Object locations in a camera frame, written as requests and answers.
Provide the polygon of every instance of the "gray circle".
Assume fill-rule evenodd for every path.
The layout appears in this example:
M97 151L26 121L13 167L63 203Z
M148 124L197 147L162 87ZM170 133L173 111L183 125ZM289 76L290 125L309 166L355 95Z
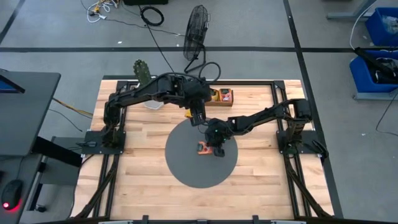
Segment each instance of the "gray circle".
M200 126L201 132L206 127ZM167 165L181 183L196 188L207 188L220 184L234 170L238 160L238 145L232 137L223 144L224 157L199 155L199 141L205 141L205 135L193 127L189 119L178 124L169 134L165 156Z

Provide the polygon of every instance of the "white container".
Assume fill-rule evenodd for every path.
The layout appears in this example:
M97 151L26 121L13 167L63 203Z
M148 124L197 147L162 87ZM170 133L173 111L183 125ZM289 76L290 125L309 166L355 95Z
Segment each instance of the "white container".
M154 100L149 100L144 102L144 106L148 109L151 110L159 110L161 109L161 107L163 107L164 103L163 102L158 102L158 101L154 101Z

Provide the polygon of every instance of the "blue bin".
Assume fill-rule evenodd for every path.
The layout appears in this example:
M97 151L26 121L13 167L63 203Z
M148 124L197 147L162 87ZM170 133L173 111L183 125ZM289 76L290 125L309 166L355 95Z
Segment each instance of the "blue bin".
M398 17L398 8L376 8L373 15L366 21L366 28L368 28L374 45L398 46L398 35L387 32L382 22L382 15Z
M376 58L386 57L398 59L398 52L386 52L378 50L367 50L368 53ZM361 57L356 57L350 65L351 73L355 81L358 93L389 93L398 88L393 84L377 84L374 83L369 72L366 62Z

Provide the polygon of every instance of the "concrete floor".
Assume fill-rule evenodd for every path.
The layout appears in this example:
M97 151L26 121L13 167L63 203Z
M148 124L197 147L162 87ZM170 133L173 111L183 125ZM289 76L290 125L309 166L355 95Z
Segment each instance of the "concrete floor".
M86 6L95 0L83 0ZM0 8L0 30L6 25L19 0L5 0ZM361 0L290 0L290 7L302 47L349 47L352 21L329 21L332 11L351 11ZM211 14L206 46L294 47L283 1L170 0L158 7L165 16L161 29L184 34L191 9L203 4ZM378 0L378 6L398 7L393 0ZM139 12L137 7L127 6ZM110 19L143 25L139 17L123 8L112 9ZM160 46L183 45L183 38L155 32ZM370 47L371 40L360 22L353 37L355 46ZM110 21L90 24L79 0L28 0L0 44L0 68L15 71L59 72L55 97L77 108L93 111L103 75L129 75L132 62L143 59L151 73L169 71L161 54L153 52L1 52L6 47L155 47L148 30ZM174 70L187 64L182 52L165 52ZM222 78L302 79L295 52L208 52L208 61L218 62ZM397 138L376 132L375 127L388 102L354 101L355 86L349 63L351 53L304 53L308 75L317 103L330 161L345 218L398 222ZM209 68L206 75L214 74ZM90 120L57 104L51 105L86 130ZM398 133L393 104L381 130ZM83 137L63 117L48 112L40 135ZM44 189L48 212L24 214L22 223L61 220L69 214L73 188Z

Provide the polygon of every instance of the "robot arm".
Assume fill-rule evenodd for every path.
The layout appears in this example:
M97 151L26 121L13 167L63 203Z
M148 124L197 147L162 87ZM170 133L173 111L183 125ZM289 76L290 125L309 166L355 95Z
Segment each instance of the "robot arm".
M143 103L149 100L172 103L180 108L191 110L192 126L205 122L205 102L211 100L210 87L205 78L189 75L174 75L165 73L152 79L147 85L112 93L105 103L103 130L103 144L114 147L118 144L116 128L121 119L121 109L130 105Z
M289 105L294 107L294 118L287 109ZM247 134L254 127L275 119L287 121L287 142L300 142L305 124L312 120L308 101L305 99L286 100L251 116L230 117L227 121L213 118L209 120L205 131L206 145L212 147L215 156L223 157L222 145L227 139L235 135Z

